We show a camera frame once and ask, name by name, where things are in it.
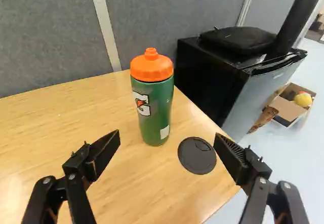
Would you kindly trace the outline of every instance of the yellow ball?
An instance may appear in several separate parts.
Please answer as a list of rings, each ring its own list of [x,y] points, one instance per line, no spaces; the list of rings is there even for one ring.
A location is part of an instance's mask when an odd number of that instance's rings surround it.
[[[300,93],[294,98],[295,104],[301,107],[308,107],[311,106],[313,103],[311,95],[306,92]]]

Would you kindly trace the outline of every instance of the mini fridge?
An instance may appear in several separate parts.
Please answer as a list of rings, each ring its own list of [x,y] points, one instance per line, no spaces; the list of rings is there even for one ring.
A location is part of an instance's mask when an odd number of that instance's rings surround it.
[[[198,37],[178,40],[175,85],[236,142],[257,121],[269,96],[284,85],[307,52],[244,56],[210,49]]]

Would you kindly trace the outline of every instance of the black bag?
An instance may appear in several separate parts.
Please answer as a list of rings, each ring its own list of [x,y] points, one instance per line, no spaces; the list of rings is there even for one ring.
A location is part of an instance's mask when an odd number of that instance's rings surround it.
[[[227,27],[200,34],[200,42],[209,48],[223,48],[242,55],[264,54],[275,40],[275,34],[256,27]]]

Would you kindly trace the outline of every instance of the green water bottle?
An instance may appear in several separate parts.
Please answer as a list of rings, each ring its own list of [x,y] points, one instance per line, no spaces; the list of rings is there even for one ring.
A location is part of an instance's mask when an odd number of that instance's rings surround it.
[[[131,61],[131,82],[145,143],[158,146],[170,133],[173,64],[170,58],[147,48]]]

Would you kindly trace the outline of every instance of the gray cubicle wall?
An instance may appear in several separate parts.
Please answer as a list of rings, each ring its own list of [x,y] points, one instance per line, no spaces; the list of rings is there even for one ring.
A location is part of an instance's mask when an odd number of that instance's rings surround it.
[[[0,97],[111,71],[92,0],[0,0]]]
[[[147,47],[174,59],[179,38],[236,24],[244,0],[106,0],[122,69]]]
[[[294,0],[252,0],[244,26],[278,33]]]

